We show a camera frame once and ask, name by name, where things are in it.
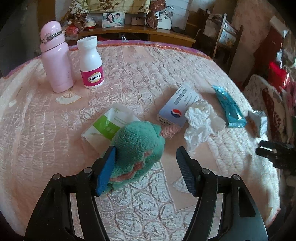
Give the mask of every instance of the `blue gripper pad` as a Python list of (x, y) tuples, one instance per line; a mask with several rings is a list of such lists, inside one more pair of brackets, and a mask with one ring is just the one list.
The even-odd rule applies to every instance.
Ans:
[(96, 187), (96, 193), (100, 196), (106, 189), (107, 185), (111, 176), (111, 173), (114, 169), (115, 165), (115, 147), (113, 147), (112, 151), (110, 152), (110, 155), (108, 156), (105, 165), (101, 171), (101, 173), (98, 175), (98, 183)]
[(184, 178), (188, 191), (191, 192), (194, 197), (196, 197), (197, 192), (195, 188), (195, 177), (190, 171), (190, 168), (186, 163), (186, 157), (183, 155), (181, 148), (184, 148), (184, 147), (179, 147), (177, 149), (177, 153), (176, 153), (177, 163), (179, 165), (180, 171), (182, 173), (182, 176)]

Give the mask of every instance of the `stuffed toy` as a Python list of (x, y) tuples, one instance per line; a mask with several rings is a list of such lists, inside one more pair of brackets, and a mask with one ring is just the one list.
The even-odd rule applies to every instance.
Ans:
[(135, 121), (120, 128), (111, 142), (116, 148), (116, 161), (105, 193), (145, 175), (160, 160), (165, 138), (171, 138), (178, 131), (177, 126), (162, 129), (148, 121)]

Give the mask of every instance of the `pink label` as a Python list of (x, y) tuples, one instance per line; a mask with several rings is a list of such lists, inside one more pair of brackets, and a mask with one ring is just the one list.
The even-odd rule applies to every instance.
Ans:
[(96, 86), (104, 81), (103, 66), (92, 71), (80, 72), (85, 86)]

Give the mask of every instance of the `crumpled tissue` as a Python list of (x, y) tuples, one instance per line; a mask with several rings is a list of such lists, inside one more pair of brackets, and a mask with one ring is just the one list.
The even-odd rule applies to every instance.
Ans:
[(184, 138), (187, 151), (193, 151), (200, 143), (205, 142), (210, 135), (216, 135), (225, 128), (225, 121), (217, 116), (213, 106), (206, 100), (200, 99), (188, 108), (185, 113), (189, 127)]

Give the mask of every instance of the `metal ring on bottle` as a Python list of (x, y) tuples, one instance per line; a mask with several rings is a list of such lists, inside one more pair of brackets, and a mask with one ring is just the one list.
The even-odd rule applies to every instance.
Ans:
[(63, 31), (61, 30), (61, 31), (59, 31), (59, 32), (57, 32), (57, 33), (55, 33), (55, 34), (53, 34), (53, 35), (49, 35), (49, 34), (47, 34), (47, 35), (49, 35), (49, 36), (46, 35), (46, 37), (45, 37), (44, 39), (41, 40), (41, 43), (46, 44), (49, 40), (52, 40), (52, 39), (55, 38), (56, 36), (59, 36), (62, 32), (63, 32)]

